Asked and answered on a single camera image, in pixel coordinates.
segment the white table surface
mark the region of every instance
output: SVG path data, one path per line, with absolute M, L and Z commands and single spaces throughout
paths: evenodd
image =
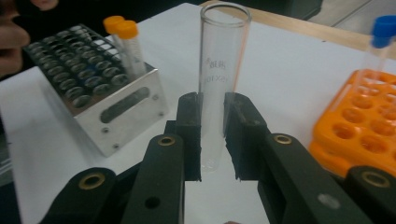
M 183 4 L 139 23 L 147 63 L 160 70 L 170 113 L 109 158 L 78 135 L 73 119 L 58 109 L 50 85 L 35 67 L 0 83 L 0 109 L 9 142 L 21 218 L 37 223 L 67 181 L 90 167 L 117 174 L 141 161 L 149 140 L 175 119 L 177 99 L 198 90 L 200 7 Z M 304 146 L 323 109 L 363 52 L 253 22 L 237 86 L 273 133 Z M 388 61 L 396 74 L 396 62 Z M 186 183 L 185 223 L 268 223 L 257 182 L 234 180 L 225 149 L 219 169 L 203 182 Z

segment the metal test tube rack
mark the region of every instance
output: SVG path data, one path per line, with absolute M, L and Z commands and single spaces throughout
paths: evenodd
M 24 50 L 81 129 L 112 155 L 168 112 L 158 69 L 131 79 L 113 44 L 83 24 Z

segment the wooden edge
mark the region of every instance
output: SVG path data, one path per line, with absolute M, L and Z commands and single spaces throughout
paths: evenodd
M 204 7 L 220 1 L 207 1 L 200 6 Z M 265 25 L 292 31 L 300 35 L 309 35 L 315 38 L 346 46 L 352 49 L 367 50 L 371 37 L 347 30 L 316 24 L 310 21 L 301 21 L 291 17 L 277 15 L 271 12 L 249 8 L 252 20 Z M 389 57 L 396 59 L 396 48 L 392 48 Z

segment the brass screw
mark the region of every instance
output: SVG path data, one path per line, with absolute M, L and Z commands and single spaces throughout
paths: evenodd
M 283 134 L 274 136 L 274 139 L 276 142 L 278 142 L 279 144 L 282 144 L 282 145 L 289 145 L 292 142 L 290 137 L 283 135 Z
M 175 138 L 170 136 L 165 136 L 162 137 L 160 140 L 158 140 L 158 145 L 163 147 L 169 147 L 172 146 L 175 142 L 176 142 Z
M 80 189 L 96 189 L 105 182 L 105 175 L 102 173 L 90 173 L 81 178 L 78 183 Z
M 361 174 L 361 177 L 363 178 L 364 181 L 367 183 L 376 186 L 378 188 L 389 188 L 390 187 L 390 182 L 389 180 L 382 176 L 379 173 L 373 172 L 373 171 L 365 171 Z

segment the blue-capped test tube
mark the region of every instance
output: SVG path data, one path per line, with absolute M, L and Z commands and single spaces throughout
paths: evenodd
M 375 94 L 375 85 L 380 82 L 380 72 L 389 56 L 389 50 L 396 36 L 396 15 L 378 17 L 375 20 L 372 40 L 358 73 L 354 91 L 363 97 Z

